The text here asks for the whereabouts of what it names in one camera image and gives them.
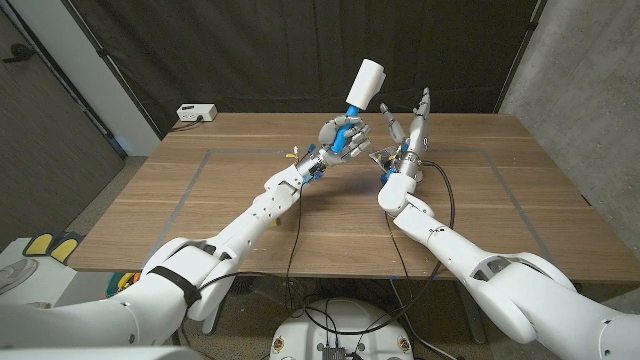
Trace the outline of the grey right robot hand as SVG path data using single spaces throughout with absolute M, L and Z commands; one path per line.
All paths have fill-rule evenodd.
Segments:
M 404 174 L 417 180 L 421 158 L 428 149 L 427 128 L 430 105 L 430 91 L 425 87 L 418 107 L 413 109 L 414 118 L 410 123 L 409 133 L 406 134 L 389 108 L 384 103 L 380 104 L 379 108 L 387 122 L 391 139 L 398 144 L 394 159 L 390 160 L 392 154 L 383 159 L 382 166 L 387 173 Z

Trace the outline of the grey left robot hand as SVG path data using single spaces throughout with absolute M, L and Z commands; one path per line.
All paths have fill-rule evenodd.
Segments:
M 359 116 L 339 115 L 326 122 L 318 135 L 322 162 L 331 167 L 357 157 L 371 145 L 369 130 Z

